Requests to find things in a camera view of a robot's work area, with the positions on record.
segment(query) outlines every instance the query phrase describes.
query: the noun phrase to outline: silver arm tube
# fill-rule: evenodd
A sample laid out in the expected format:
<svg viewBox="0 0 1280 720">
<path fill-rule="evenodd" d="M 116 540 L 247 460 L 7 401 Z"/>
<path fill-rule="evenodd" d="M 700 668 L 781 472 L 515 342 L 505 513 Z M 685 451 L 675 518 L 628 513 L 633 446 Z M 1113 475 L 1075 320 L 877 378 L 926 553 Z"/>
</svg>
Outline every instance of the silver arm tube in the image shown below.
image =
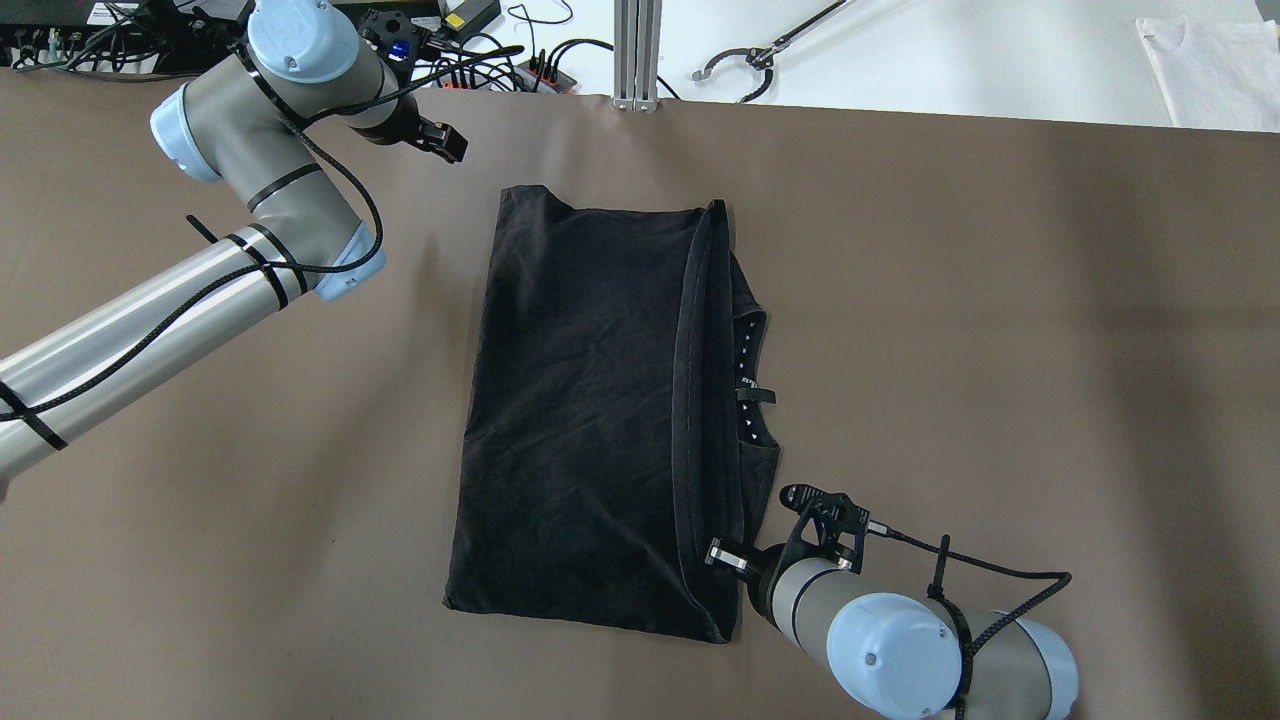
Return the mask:
<svg viewBox="0 0 1280 720">
<path fill-rule="evenodd" d="M 316 19 L 319 31 L 311 47 L 300 46 L 296 32 L 280 44 L 275 42 L 279 37 L 264 35 L 273 29 L 271 13 L 287 17 L 288 22 L 278 27 L 288 26 L 294 31 L 300 17 L 296 13 L 307 13 L 303 19 Z M 255 20 L 259 22 L 257 37 Z M 394 77 L 381 60 L 360 41 L 351 23 L 325 3 L 261 0 L 251 20 L 250 38 L 253 72 L 303 117 L 365 102 L 396 88 Z M 266 45 L 266 51 L 274 55 L 262 56 L 264 49 L 259 45 Z M 352 55 L 335 59 L 328 53 L 334 46 L 347 47 Z M 319 79 L 316 73 L 287 79 L 269 69 L 275 67 L 288 74 L 316 67 L 333 70 L 335 64 L 338 72 L 329 73 L 333 77 Z M 259 272 L 255 254 L 269 263 L 332 265 L 335 259 L 360 258 L 372 243 L 360 218 L 329 178 L 323 172 L 308 170 L 315 159 L 282 124 L 280 110 L 238 58 L 228 58 L 170 100 L 175 101 L 177 113 L 170 111 L 169 119 L 182 131 L 180 140 L 188 155 L 178 158 L 175 155 L 182 154 L 173 152 L 169 146 L 165 151 L 180 165 L 193 163 L 216 173 L 204 179 L 219 176 L 225 179 L 257 222 L 0 360 L 0 416 L 22 415 L 24 409 L 40 410 L 0 420 L 0 500 L 18 473 L 323 279 L 314 273 Z M 164 109 L 163 105 L 157 115 Z M 357 129 L 375 128 L 394 111 L 397 104 L 388 102 L 344 120 Z M 188 165 L 183 168 L 192 172 Z M 76 398 L 41 410 L 41 405 L 58 402 L 56 398 L 115 363 L 197 291 L 234 272 L 244 274 L 195 304 L 118 372 Z M 353 272 L 333 278 L 337 282 L 330 284 L 343 287 L 329 296 L 339 295 L 367 274 Z"/>
<path fill-rule="evenodd" d="M 970 626 L 1000 615 L 965 610 Z M 946 609 L 886 593 L 826 559 L 795 562 L 773 589 L 778 630 L 855 700 L 893 720 L 932 717 L 957 688 L 960 655 Z M 1062 639 L 1019 619 L 973 657 L 968 720 L 1062 720 L 1079 673 Z"/>
</svg>

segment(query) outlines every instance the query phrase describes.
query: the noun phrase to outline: black bracket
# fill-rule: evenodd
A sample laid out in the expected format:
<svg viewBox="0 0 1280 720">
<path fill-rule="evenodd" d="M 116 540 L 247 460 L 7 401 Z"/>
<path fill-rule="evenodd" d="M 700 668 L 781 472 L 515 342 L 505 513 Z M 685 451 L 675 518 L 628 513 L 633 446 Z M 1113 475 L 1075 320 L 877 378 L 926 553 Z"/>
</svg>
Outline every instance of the black bracket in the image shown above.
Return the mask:
<svg viewBox="0 0 1280 720">
<path fill-rule="evenodd" d="M 840 559 L 840 565 L 846 570 L 863 571 L 863 547 L 867 541 L 867 525 L 872 519 L 870 510 L 855 505 L 842 492 L 824 492 L 806 484 L 782 488 L 782 492 L 778 493 L 778 501 L 787 510 L 800 515 L 791 529 L 786 547 L 782 550 L 781 565 L 787 566 L 815 555 L 835 556 Z M 818 532 L 818 544 L 812 544 L 803 537 L 810 521 Z M 852 547 L 840 543 L 840 537 L 844 534 L 854 537 Z"/>
<path fill-rule="evenodd" d="M 746 64 L 750 65 L 753 69 L 764 73 L 764 77 L 760 79 L 760 85 L 739 100 L 739 102 L 750 102 L 751 100 L 755 100 L 756 97 L 764 95 L 764 92 L 769 88 L 769 86 L 773 85 L 772 50 L 773 50 L 772 47 L 732 47 L 730 50 L 724 50 L 723 53 L 718 53 L 714 56 L 712 56 L 710 60 L 707 60 L 707 64 L 703 67 L 703 69 L 694 73 L 694 79 L 695 81 L 708 79 L 712 77 L 712 70 L 716 69 L 716 65 L 718 65 L 721 60 L 733 56 L 741 56 L 746 61 Z"/>
<path fill-rule="evenodd" d="M 425 45 L 425 31 L 399 10 L 369 10 L 356 29 L 392 69 L 396 81 L 407 83 Z"/>
<path fill-rule="evenodd" d="M 407 141 L 413 147 L 434 152 L 447 163 L 458 163 L 467 152 L 467 138 L 453 126 L 419 118 L 417 137 Z"/>
</svg>

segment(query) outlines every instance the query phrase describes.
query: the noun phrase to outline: black cable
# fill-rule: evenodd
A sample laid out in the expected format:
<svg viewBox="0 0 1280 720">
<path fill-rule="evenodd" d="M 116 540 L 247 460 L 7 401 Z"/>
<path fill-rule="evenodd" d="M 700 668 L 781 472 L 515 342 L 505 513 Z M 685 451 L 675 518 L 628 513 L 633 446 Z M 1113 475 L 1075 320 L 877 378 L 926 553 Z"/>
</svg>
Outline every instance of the black cable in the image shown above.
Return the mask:
<svg viewBox="0 0 1280 720">
<path fill-rule="evenodd" d="M 911 536 L 908 536 L 906 533 L 900 533 L 890 527 L 884 528 L 884 537 L 890 539 L 896 539 L 899 542 L 905 542 L 908 544 L 915 546 L 920 550 L 925 550 L 936 555 L 942 552 L 942 548 L 933 547 L 932 544 L 924 541 L 915 539 Z M 1032 609 L 1034 609 L 1037 605 L 1052 597 L 1055 593 L 1065 588 L 1066 584 L 1071 582 L 1071 574 L 1066 571 L 1028 573 L 1025 570 L 1012 570 L 1002 565 L 996 565 L 995 562 L 987 562 L 986 560 L 978 560 L 977 557 L 970 557 L 968 555 L 961 555 L 959 552 L 952 552 L 950 550 L 946 551 L 946 556 L 952 560 L 959 560 L 960 562 L 965 562 L 975 568 L 982 568 L 983 570 L 989 570 L 992 573 L 998 573 L 1001 575 L 1009 575 L 1011 578 L 1019 578 L 1023 580 L 1053 580 L 1052 585 L 1036 593 L 1030 600 L 1019 605 L 1007 615 L 1002 616 L 1001 619 L 988 625 L 986 630 L 979 633 L 978 637 L 973 639 L 973 642 L 968 643 L 964 648 L 964 652 L 969 657 L 977 655 L 978 651 L 982 650 L 982 646 L 987 644 L 987 641 L 989 641 L 996 633 L 1005 629 L 1023 615 L 1030 612 Z"/>
<path fill-rule="evenodd" d="M 534 26 L 529 26 L 530 33 L 532 33 Z M 547 51 L 543 50 L 536 54 L 530 54 L 529 56 L 529 69 L 532 70 L 534 87 L 529 92 L 538 92 L 538 86 L 543 82 L 543 73 L 547 72 Z"/>
<path fill-rule="evenodd" d="M 550 55 L 548 56 L 548 63 L 550 64 L 550 77 L 554 78 L 559 76 L 559 64 L 561 60 L 564 59 L 564 54 L 568 53 L 570 49 L 577 47 L 579 45 L 590 45 L 593 47 L 602 47 L 611 53 L 613 51 L 613 45 L 603 40 L 595 40 L 591 37 L 575 37 L 573 40 L 566 40 L 564 42 L 561 42 L 559 45 L 553 47 Z M 676 92 L 676 88 L 671 87 L 671 83 L 663 79 L 662 76 L 658 76 L 658 83 L 662 85 L 664 88 L 667 88 L 667 92 L 669 92 L 672 97 L 675 97 L 676 100 L 681 100 L 680 94 Z"/>
<path fill-rule="evenodd" d="M 472 35 L 471 37 L 463 40 L 462 44 L 458 45 L 458 49 L 460 50 L 466 50 L 467 49 L 467 42 L 471 42 L 472 40 L 475 40 L 477 37 L 488 40 L 489 42 L 493 44 L 494 47 L 502 49 L 502 41 L 499 41 L 497 37 L 489 35 L 488 32 L 477 32 L 477 33 Z M 511 58 L 506 58 L 506 63 L 507 63 L 507 68 L 512 73 L 515 73 L 516 72 L 516 65 L 511 61 Z"/>
<path fill-rule="evenodd" d="M 83 47 L 81 47 L 81 50 L 78 53 L 76 53 L 74 55 L 72 55 L 70 51 L 68 51 L 68 59 L 63 60 L 63 61 L 55 61 L 55 63 L 32 63 L 29 65 L 23 65 L 20 68 L 15 67 L 15 68 L 13 68 L 14 72 L 28 73 L 28 72 L 41 70 L 41 69 L 60 69 L 60 70 L 74 72 L 76 68 L 78 68 L 79 65 L 84 64 L 87 61 L 92 61 L 93 63 L 95 70 L 96 70 L 99 63 L 104 63 L 105 61 L 105 63 L 111 63 L 111 67 L 116 72 L 119 72 L 119 69 L 122 69 L 122 67 L 123 67 L 123 63 L 128 61 L 128 60 L 123 60 L 123 58 L 128 58 L 131 55 L 137 55 L 140 53 L 145 54 L 147 51 L 160 53 L 160 51 L 164 51 L 165 49 L 168 49 L 168 38 L 164 36 L 164 33 L 157 32 L 155 28 L 147 27 L 147 24 L 145 22 L 142 22 L 147 17 L 145 14 L 146 4 L 142 4 L 142 5 L 140 5 L 138 8 L 136 8 L 133 10 L 124 10 L 123 8 L 120 8 L 119 5 L 116 5 L 114 3 L 106 4 L 106 8 L 111 13 L 113 18 L 115 18 L 115 20 L 111 24 L 104 27 L 102 29 L 99 29 L 95 33 L 90 35 L 88 38 L 84 40 Z M 127 35 L 125 35 L 125 27 L 127 26 L 132 26 L 141 35 L 150 35 L 150 36 L 152 36 L 154 38 L 156 38 L 157 44 L 152 45 L 151 47 L 148 47 L 146 50 L 140 50 L 140 51 L 136 51 L 136 53 L 132 53 L 132 54 L 127 53 L 127 42 L 128 42 Z M 109 44 L 108 45 L 109 53 L 105 53 L 105 54 L 99 50 L 99 47 L 104 42 Z M 74 40 L 74 35 L 73 35 L 72 36 L 70 46 L 74 46 L 74 44 L 76 44 L 76 40 Z"/>
<path fill-rule="evenodd" d="M 562 24 L 572 20 L 573 19 L 573 6 L 568 4 L 568 0 L 556 0 L 556 1 L 559 3 L 561 5 L 563 5 L 566 10 L 568 10 L 568 15 L 566 15 L 566 17 L 558 19 L 558 20 L 545 20 L 545 19 L 539 19 L 539 18 L 531 18 L 531 17 L 529 17 L 529 8 L 524 3 L 520 3 L 517 5 L 512 5 L 511 8 L 507 8 L 507 14 L 511 15 L 511 17 L 513 17 L 513 18 L 516 18 L 517 20 L 520 20 L 522 23 L 540 24 L 540 26 L 562 26 Z M 522 10 L 518 15 L 516 14 L 516 8 L 520 8 Z"/>
<path fill-rule="evenodd" d="M 131 85 L 131 83 L 132 85 L 140 85 L 140 83 L 146 83 L 146 82 L 165 82 L 165 81 L 170 81 L 170 79 L 183 79 L 183 78 L 189 78 L 189 77 L 200 77 L 200 76 L 205 74 L 205 73 L 202 73 L 200 70 L 192 70 L 189 73 L 165 73 L 165 74 L 160 74 L 160 76 L 145 76 L 145 77 L 114 77 L 114 76 L 128 74 L 128 73 L 93 73 L 93 72 L 87 72 L 87 70 L 61 70 L 61 69 L 59 72 L 67 73 L 69 76 L 84 78 L 84 79 L 92 79 L 92 81 L 96 81 L 96 82 L 119 82 L 119 83 L 124 83 L 124 85 Z"/>
<path fill-rule="evenodd" d="M 477 90 L 486 83 L 492 83 L 494 87 L 507 92 L 516 91 L 516 88 L 511 86 L 511 76 L 500 65 L 476 63 L 475 65 L 471 65 L 471 72 L 475 78 L 484 81 L 484 83 L 472 85 L 474 90 Z"/>
<path fill-rule="evenodd" d="M 498 50 L 492 50 L 489 53 L 481 53 L 480 55 L 476 55 L 475 58 L 472 58 L 470 60 L 460 60 L 457 63 L 452 63 L 449 65 L 445 65 L 444 69 L 436 70 L 436 72 L 434 72 L 434 73 L 431 73 L 429 76 L 420 77 L 420 78 L 415 79 L 413 82 L 406 83 L 404 87 L 401 87 L 399 90 L 394 90 L 392 92 L 388 92 L 387 95 L 380 95 L 378 97 L 374 97 L 372 100 L 366 100 L 365 102 L 355 102 L 355 104 L 351 104 L 351 105 L 342 105 L 339 108 L 330 108 L 328 110 L 321 110 L 320 113 L 316 113 L 315 115 L 311 115 L 311 118 L 308 118 L 308 120 L 314 123 L 314 122 L 321 120 L 324 118 L 328 118 L 330 115 L 357 115 L 357 114 L 364 113 L 365 110 L 367 110 L 370 108 L 376 108 L 376 106 L 379 106 L 379 105 L 381 105 L 384 102 L 390 102 L 392 100 L 397 100 L 399 97 L 403 97 L 404 95 L 408 95 L 410 92 L 413 92 L 415 90 L 417 90 L 420 87 L 425 87 L 425 86 L 435 82 L 436 79 L 439 79 L 439 78 L 449 74 L 454 69 L 463 68 L 463 67 L 466 67 L 468 64 L 474 64 L 474 63 L 480 63 L 480 61 L 485 61 L 485 60 L 493 60 L 493 59 L 497 59 L 497 58 L 511 58 L 513 55 L 520 55 L 524 51 L 525 51 L 524 46 L 520 46 L 520 45 L 508 45 L 508 46 L 500 47 Z"/>
<path fill-rule="evenodd" d="M 360 182 L 360 179 L 355 176 L 355 173 L 347 169 L 347 167 L 339 163 L 333 155 L 325 152 L 319 145 L 315 143 L 315 141 L 307 137 L 307 135 L 302 132 L 297 126 L 289 123 L 284 118 L 280 118 L 280 122 L 284 123 L 285 128 L 288 128 L 289 132 L 296 135 L 298 140 L 301 140 L 302 143 L 307 146 L 307 149 L 315 152 L 316 156 L 328 163 L 330 167 L 333 167 L 334 170 L 337 170 L 342 177 L 344 177 L 348 182 L 351 182 L 352 187 L 356 188 L 356 192 L 358 192 L 361 199 L 364 199 L 365 204 L 369 206 L 369 213 L 374 223 L 374 243 L 372 246 L 370 246 L 369 251 L 365 252 L 358 259 L 342 265 L 306 265 L 301 263 L 271 260 L 268 263 L 246 265 L 237 270 L 232 270 L 230 273 L 219 277 L 218 279 L 212 281 L 211 283 L 198 290 L 182 305 L 174 309 L 173 313 L 165 315 L 165 318 L 160 320 L 160 323 L 157 323 L 155 328 L 151 329 L 151 332 L 143 336 L 142 340 L 140 340 L 137 343 L 133 345 L 133 347 L 131 347 L 127 352 L 116 357 L 115 361 L 113 361 L 110 365 L 100 370 L 92 378 L 84 380 L 79 386 L 72 388 L 70 391 L 58 397 L 50 398 L 45 402 L 41 402 L 40 405 L 33 405 L 31 407 L 27 407 L 24 413 L 0 413 L 0 423 L 18 420 L 26 415 L 38 415 L 41 413 L 46 413 L 49 410 L 52 410 L 54 407 L 58 407 L 59 405 L 70 402 L 72 400 L 76 400 L 77 397 L 100 386 L 108 378 L 110 378 L 111 375 L 118 373 L 122 368 L 133 361 L 134 357 L 137 357 L 143 350 L 146 350 L 152 342 L 155 342 L 156 338 L 159 338 L 166 329 L 169 329 L 169 327 L 172 327 L 175 322 L 178 322 L 178 319 L 182 318 L 182 315 L 187 314 L 192 307 L 195 307 L 202 300 L 205 300 L 206 297 L 209 297 L 210 295 L 212 295 L 223 286 L 230 283 L 234 279 L 242 278 L 252 273 L 260 273 L 266 268 L 274 268 L 282 270 L 298 270 L 306 273 L 344 273 L 364 265 L 365 263 L 367 263 L 374 258 L 374 255 L 381 247 L 383 242 L 383 220 L 381 215 L 378 213 L 378 205 L 374 202 L 372 195 L 369 193 L 369 190 L 364 186 L 364 183 Z"/>
</svg>

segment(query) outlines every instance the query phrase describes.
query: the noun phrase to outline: brown table surface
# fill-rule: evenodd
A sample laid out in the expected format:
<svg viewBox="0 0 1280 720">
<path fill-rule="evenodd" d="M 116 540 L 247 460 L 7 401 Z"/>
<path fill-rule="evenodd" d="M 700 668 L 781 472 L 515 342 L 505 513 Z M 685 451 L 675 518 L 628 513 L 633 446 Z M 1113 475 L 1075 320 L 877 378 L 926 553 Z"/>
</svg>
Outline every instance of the brown table surface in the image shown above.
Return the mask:
<svg viewBox="0 0 1280 720">
<path fill-rule="evenodd" d="M 173 88 L 0 73 L 0 354 L 247 222 L 182 176 Z M 1280 711 L 1280 137 L 428 91 L 456 167 L 316 137 L 388 269 L 307 297 L 19 477 L 0 716 L 872 717 L 762 619 L 707 646 L 440 605 L 499 190 L 728 201 L 772 313 L 778 484 L 1075 582 L 1075 717 Z M 773 506 L 762 542 L 794 516 Z M 919 593 L 932 559 L 870 541 Z M 602 557 L 608 557 L 602 547 Z M 956 568 L 1011 607 L 1034 583 Z"/>
</svg>

